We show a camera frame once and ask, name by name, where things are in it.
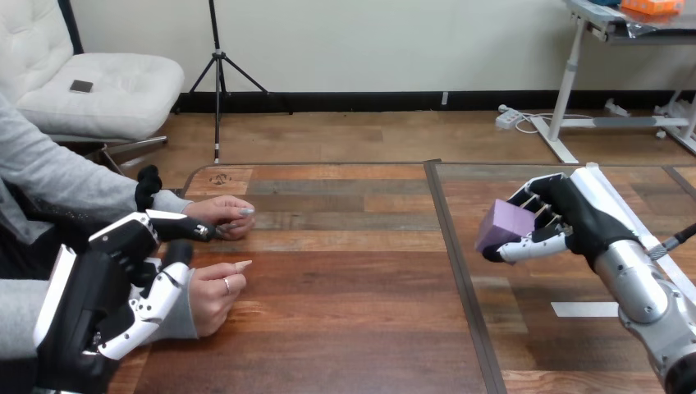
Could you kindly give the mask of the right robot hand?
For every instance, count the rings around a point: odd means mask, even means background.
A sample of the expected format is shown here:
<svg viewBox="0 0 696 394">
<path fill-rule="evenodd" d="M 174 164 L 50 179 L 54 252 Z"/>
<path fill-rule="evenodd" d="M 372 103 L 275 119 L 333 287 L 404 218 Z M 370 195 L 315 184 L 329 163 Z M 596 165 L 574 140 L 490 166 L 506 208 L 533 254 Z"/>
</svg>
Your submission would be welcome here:
<svg viewBox="0 0 696 394">
<path fill-rule="evenodd" d="M 587 167 L 570 175 L 558 172 L 534 177 L 511 197 L 497 200 L 492 211 L 507 224 L 522 228 L 508 235 L 486 235 L 475 249 L 494 263 L 517 263 L 569 250 L 593 268 L 612 245 L 643 243 L 632 221 L 607 188 Z"/>
</svg>

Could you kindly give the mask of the person's hand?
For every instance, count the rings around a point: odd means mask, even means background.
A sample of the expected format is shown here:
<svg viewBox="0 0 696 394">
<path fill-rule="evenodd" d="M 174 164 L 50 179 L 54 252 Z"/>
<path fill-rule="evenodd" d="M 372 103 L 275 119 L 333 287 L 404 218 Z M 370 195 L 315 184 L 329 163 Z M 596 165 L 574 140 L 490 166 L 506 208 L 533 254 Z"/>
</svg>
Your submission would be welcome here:
<svg viewBox="0 0 696 394">
<path fill-rule="evenodd" d="M 243 239 L 256 223 L 255 207 L 232 195 L 222 195 L 187 204 L 182 213 L 213 224 L 219 229 L 218 237 L 225 241 Z"/>
<path fill-rule="evenodd" d="M 252 263 L 216 263 L 194 271 L 189 299 L 198 337 L 213 335 L 226 322 L 234 302 L 246 288 L 244 271 Z"/>
</svg>

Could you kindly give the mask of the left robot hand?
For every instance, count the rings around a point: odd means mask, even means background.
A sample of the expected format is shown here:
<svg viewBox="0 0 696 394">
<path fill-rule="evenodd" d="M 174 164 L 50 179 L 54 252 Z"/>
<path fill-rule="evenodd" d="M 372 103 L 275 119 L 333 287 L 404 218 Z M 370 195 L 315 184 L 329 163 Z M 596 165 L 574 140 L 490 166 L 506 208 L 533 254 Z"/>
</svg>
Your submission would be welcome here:
<svg viewBox="0 0 696 394">
<path fill-rule="evenodd" d="M 156 167 L 141 170 L 133 213 L 59 250 L 33 332 L 38 387 L 104 393 L 121 359 L 172 311 L 193 242 L 212 240 L 215 228 L 153 209 L 161 188 Z"/>
</svg>

